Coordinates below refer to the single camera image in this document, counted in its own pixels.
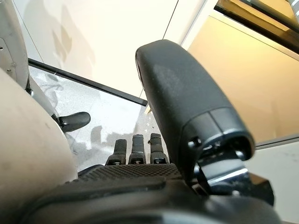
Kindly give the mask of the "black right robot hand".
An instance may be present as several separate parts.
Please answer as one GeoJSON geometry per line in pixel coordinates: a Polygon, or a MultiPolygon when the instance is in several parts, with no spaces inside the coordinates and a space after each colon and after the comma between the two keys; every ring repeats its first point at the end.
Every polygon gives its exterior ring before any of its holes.
{"type": "Polygon", "coordinates": [[[159,40],[135,61],[160,133],[118,139],[105,165],[44,194],[21,224],[279,224],[267,179],[251,174],[255,141],[226,95],[179,45],[159,40]]]}

